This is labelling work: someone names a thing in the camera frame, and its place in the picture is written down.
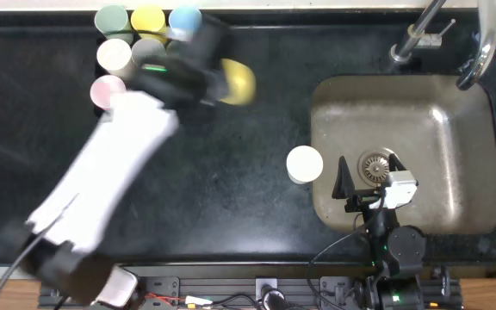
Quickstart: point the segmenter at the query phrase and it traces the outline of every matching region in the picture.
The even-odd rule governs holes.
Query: stainless steel sink
[[[425,233],[487,233],[496,227],[496,140],[486,92],[456,88],[450,76],[332,77],[313,94],[311,140],[325,168],[313,182],[319,217],[339,231],[356,214],[331,198],[338,159],[357,189],[388,173],[394,152],[419,182],[401,225]]]

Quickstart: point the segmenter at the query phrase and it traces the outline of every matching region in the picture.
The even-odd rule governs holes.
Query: black countertop
[[[216,15],[235,25],[231,58],[255,72],[256,99],[186,120],[152,157],[101,246],[119,261],[307,261],[343,236],[317,217],[311,185],[293,184],[285,169],[288,152],[311,143],[315,87],[337,75],[459,74],[477,29],[475,10],[442,12],[431,30],[457,19],[442,48],[418,51],[412,65],[393,68],[388,50],[419,12]],[[92,16],[0,15],[0,230],[40,205],[96,124],[89,89],[100,35]],[[481,82],[496,125],[496,58]],[[368,264],[367,247],[353,238],[325,260]],[[496,263],[496,230],[430,235],[425,260]],[[8,261],[0,241],[0,264]]]

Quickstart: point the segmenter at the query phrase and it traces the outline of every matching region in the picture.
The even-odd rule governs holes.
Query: wooden floor
[[[40,284],[37,281],[11,280],[0,296],[0,309],[34,310]],[[464,308],[496,310],[496,279],[462,280]]]

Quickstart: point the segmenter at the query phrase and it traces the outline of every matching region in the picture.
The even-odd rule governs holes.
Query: yellow cup
[[[152,32],[161,32],[162,35],[156,34],[139,34],[141,38],[154,38],[165,43],[165,16],[162,9],[157,5],[144,5],[138,7],[131,15],[131,24],[135,30],[145,30]]]

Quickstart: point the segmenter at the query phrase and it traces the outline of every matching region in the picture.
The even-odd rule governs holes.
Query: blue object
[[[192,6],[183,6],[172,10],[169,19],[171,29],[181,29],[189,33],[194,33],[201,21],[202,13]]]

